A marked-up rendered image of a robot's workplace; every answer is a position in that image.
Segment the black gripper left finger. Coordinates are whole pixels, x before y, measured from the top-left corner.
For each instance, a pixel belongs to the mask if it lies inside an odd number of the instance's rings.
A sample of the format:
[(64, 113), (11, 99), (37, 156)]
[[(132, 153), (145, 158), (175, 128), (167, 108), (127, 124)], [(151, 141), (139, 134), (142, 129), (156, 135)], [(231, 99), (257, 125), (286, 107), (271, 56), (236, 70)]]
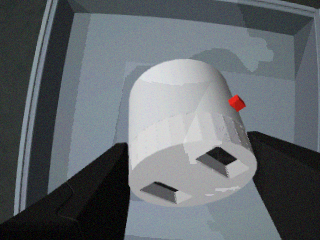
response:
[(124, 240), (128, 212), (128, 143), (116, 143), (0, 224), (0, 240)]

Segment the white round filter cartridge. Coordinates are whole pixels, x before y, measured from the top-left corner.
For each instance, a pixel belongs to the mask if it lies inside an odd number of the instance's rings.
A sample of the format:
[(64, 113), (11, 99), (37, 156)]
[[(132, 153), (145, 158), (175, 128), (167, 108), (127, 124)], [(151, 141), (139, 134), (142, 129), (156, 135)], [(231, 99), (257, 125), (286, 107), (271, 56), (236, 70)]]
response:
[(256, 156), (223, 73), (195, 59), (164, 61), (129, 95), (128, 185), (139, 199), (188, 207), (248, 184)]

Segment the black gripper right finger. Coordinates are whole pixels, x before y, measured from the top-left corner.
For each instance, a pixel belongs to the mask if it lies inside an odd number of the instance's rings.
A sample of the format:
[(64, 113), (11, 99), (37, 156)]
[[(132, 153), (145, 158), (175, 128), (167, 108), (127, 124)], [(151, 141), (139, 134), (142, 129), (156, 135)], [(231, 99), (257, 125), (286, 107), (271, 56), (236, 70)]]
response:
[(252, 176), (281, 240), (320, 240), (320, 153), (249, 131)]

